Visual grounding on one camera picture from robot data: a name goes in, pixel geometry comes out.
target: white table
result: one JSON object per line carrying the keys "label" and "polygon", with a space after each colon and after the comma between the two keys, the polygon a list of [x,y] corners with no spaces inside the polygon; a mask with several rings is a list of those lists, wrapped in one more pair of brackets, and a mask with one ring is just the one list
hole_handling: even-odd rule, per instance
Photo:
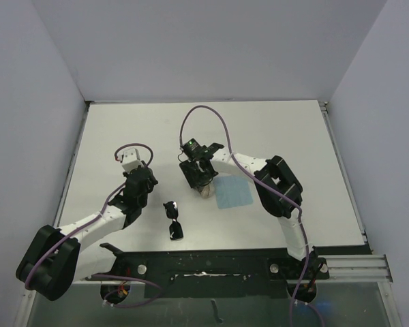
{"label": "white table", "polygon": [[[179,128],[196,104],[93,104],[83,131],[61,225],[98,211],[124,178],[115,149],[141,142],[155,152],[151,164],[159,181],[149,204],[130,227],[103,239],[123,251],[258,249],[286,247],[277,219],[254,203],[220,210],[215,196],[202,199],[183,176],[177,155]],[[224,117],[234,151],[252,157],[283,157],[304,190],[303,221],[315,246],[362,245],[363,237],[344,184],[318,102],[207,103]],[[218,118],[196,110],[185,126],[184,141],[226,144]],[[143,159],[148,158],[140,149]],[[172,242],[163,202],[179,205],[184,239]]]}

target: wall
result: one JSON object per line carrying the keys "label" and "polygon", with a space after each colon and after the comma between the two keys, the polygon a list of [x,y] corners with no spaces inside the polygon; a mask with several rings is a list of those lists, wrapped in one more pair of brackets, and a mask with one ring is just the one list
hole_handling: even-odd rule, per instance
{"label": "wall", "polygon": [[331,99],[330,115],[377,253],[409,326],[409,0],[389,0]]}
{"label": "wall", "polygon": [[386,0],[33,0],[87,100],[330,99]]}
{"label": "wall", "polygon": [[0,326],[20,303],[21,257],[54,219],[84,109],[30,0],[0,0]]}

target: metal frame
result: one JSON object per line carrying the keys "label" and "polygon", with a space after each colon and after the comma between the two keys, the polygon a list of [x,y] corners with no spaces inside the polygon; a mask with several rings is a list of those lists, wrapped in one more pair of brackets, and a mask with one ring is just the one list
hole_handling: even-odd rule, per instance
{"label": "metal frame", "polygon": [[[352,192],[352,188],[350,186],[350,182],[348,180],[348,175],[342,160],[342,157],[339,153],[335,136],[333,134],[333,130],[331,127],[329,114],[327,112],[325,102],[318,102],[322,111],[322,115],[324,118],[324,122],[326,128],[329,132],[329,136],[335,150],[335,154],[338,160],[339,167],[342,172],[342,176],[344,178],[344,182],[346,184],[347,192],[350,197],[350,201],[353,206],[354,213],[356,215],[359,227],[361,229],[361,233],[364,237],[365,242],[367,243],[367,238],[365,234],[365,226],[361,220],[359,215],[359,211],[357,208],[356,201],[354,199],[354,194]],[[77,153],[80,147],[80,142],[82,140],[83,130],[85,127],[85,123],[87,120],[87,115],[89,112],[89,107],[84,113],[82,119],[82,125],[80,127],[80,133],[78,135],[78,139],[76,141],[76,146],[72,155],[72,160],[70,162],[70,167],[67,173],[67,177],[65,180],[63,193],[61,196],[61,200],[58,206],[57,214],[55,216],[55,220],[53,225],[57,227],[61,222],[61,215],[63,212],[63,207],[65,204],[65,200],[67,197],[68,189],[70,187],[71,178],[74,171],[74,166],[76,164]],[[384,303],[384,307],[390,321],[391,327],[402,327],[402,324],[399,319],[399,315],[397,312],[397,307],[395,306],[395,302],[392,296],[391,290],[391,282],[392,277],[389,271],[389,266],[387,263],[387,259],[383,255],[324,255],[324,258],[327,259],[328,262],[328,269],[329,274],[331,276],[328,280],[318,280],[319,283],[337,283],[337,282],[378,282],[380,294],[382,296],[382,300]],[[115,284],[116,281],[81,281],[78,283],[98,283],[98,284]],[[20,307],[14,322],[15,327],[24,327],[27,325],[29,321],[29,317],[31,314],[33,302],[35,300],[36,292],[34,291],[25,291],[22,295],[22,300],[20,303]]]}

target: robotic arm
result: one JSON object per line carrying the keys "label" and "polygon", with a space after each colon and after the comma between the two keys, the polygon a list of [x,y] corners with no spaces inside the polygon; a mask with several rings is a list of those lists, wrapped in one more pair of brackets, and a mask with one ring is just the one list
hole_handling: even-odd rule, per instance
{"label": "robotic arm", "polygon": [[[195,139],[191,139],[182,147],[188,160],[179,164],[190,187],[199,192],[210,185],[213,177],[219,173],[227,173],[249,178],[233,161],[232,155],[223,145],[213,143],[211,146],[200,146]],[[289,197],[298,205],[301,204],[303,188],[286,162],[279,156],[272,159],[259,159],[247,155],[236,154],[237,161],[247,172],[258,180],[272,187],[276,191]],[[262,206],[271,215],[277,217],[285,236],[288,254],[302,260],[306,256],[305,240],[301,231],[297,214],[293,213],[294,206],[281,199],[261,185],[254,183]]]}
{"label": "robotic arm", "polygon": [[[124,188],[108,202],[106,210],[97,221],[67,239],[41,263],[30,280],[32,290],[38,291],[49,300],[56,300],[67,291],[73,281],[88,277],[93,273],[109,271],[112,268],[115,261],[114,255],[112,255],[111,260],[104,262],[97,263],[94,258],[90,262],[79,261],[78,270],[76,266],[79,254],[87,247],[110,233],[126,228],[141,215],[142,208],[147,205],[148,194],[153,191],[157,184],[153,172],[143,164],[139,152],[135,148],[124,151],[121,165],[125,170],[123,173],[126,178]],[[25,282],[37,261],[49,249],[65,235],[81,228],[99,214],[99,212],[94,213],[76,223],[60,228],[54,228],[50,225],[41,228],[18,266],[16,277]],[[96,248],[91,248],[91,255],[94,255],[94,250],[105,251],[98,245]]]}

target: light blue square cloth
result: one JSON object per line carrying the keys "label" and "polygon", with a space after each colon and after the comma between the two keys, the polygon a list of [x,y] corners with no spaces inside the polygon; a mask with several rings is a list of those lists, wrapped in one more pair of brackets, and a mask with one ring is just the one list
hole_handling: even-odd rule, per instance
{"label": "light blue square cloth", "polygon": [[253,203],[248,182],[238,176],[219,176],[213,179],[218,209],[247,206]]}

